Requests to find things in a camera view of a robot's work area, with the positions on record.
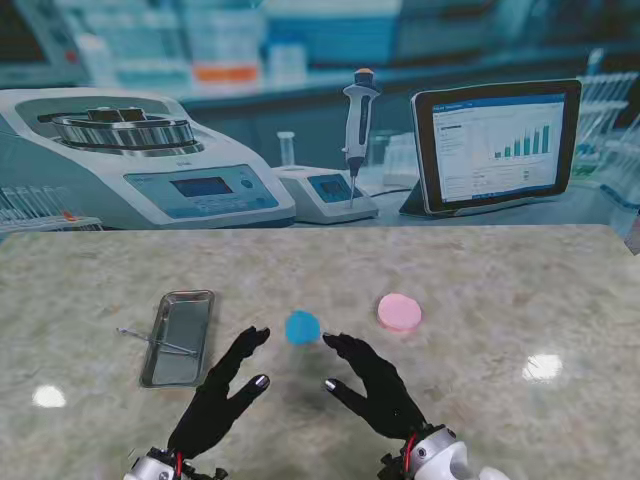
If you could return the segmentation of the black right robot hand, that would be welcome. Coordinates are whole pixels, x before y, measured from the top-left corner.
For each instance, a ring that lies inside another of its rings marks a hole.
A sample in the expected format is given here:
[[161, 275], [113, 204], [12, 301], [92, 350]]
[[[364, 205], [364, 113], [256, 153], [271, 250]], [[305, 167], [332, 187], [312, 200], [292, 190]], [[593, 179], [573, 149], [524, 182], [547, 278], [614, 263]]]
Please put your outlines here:
[[347, 361], [361, 379], [361, 395], [336, 378], [325, 380], [325, 389], [376, 433], [385, 438], [409, 440], [433, 428], [411, 398], [396, 367], [379, 356], [365, 341], [341, 333], [322, 335], [324, 343]]

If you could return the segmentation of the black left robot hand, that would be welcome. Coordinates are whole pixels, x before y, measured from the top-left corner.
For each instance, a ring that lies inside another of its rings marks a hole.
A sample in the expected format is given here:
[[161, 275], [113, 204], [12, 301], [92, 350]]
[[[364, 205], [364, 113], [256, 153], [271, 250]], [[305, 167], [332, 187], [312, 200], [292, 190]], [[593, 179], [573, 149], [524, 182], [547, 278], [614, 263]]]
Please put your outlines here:
[[270, 385], [265, 374], [251, 378], [230, 395], [230, 383], [242, 362], [270, 336], [270, 329], [252, 326], [239, 334], [219, 362], [209, 370], [168, 440], [168, 450], [191, 460], [217, 445], [234, 422]]

